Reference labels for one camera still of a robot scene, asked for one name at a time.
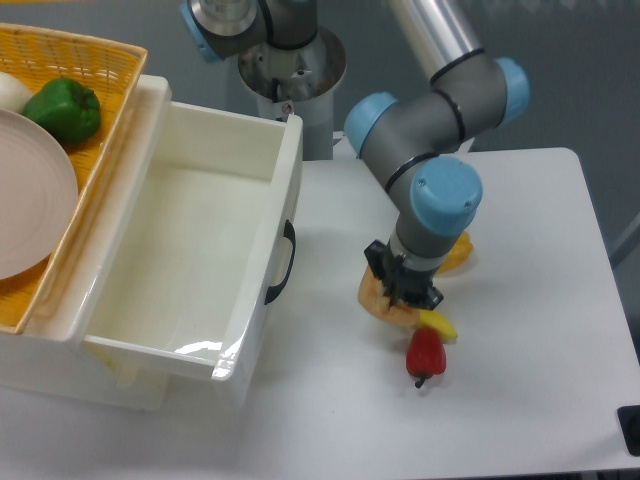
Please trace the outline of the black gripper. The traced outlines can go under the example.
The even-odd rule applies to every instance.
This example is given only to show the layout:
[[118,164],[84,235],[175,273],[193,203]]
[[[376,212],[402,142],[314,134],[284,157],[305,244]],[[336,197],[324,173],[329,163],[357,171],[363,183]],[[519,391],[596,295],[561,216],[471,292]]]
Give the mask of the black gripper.
[[392,305],[404,304],[417,309],[436,309],[444,295],[434,286],[437,268],[416,266],[409,256],[395,253],[391,244],[372,241],[364,250],[375,279],[382,281],[384,295]]

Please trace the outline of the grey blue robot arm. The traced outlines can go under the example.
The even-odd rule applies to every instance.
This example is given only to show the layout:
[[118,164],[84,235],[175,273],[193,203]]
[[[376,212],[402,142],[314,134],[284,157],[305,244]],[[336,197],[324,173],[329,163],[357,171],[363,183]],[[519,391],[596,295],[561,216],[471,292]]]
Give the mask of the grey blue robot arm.
[[[399,212],[388,241],[366,248],[369,268],[390,304],[432,310],[442,300],[434,276],[482,198],[477,173],[454,153],[522,114],[530,87],[517,63],[485,52],[457,2],[395,1],[391,9],[428,92],[409,102],[369,95],[344,133]],[[262,117],[300,117],[308,157],[328,153],[346,56],[319,25],[316,2],[186,1],[180,12],[205,59],[237,59]]]

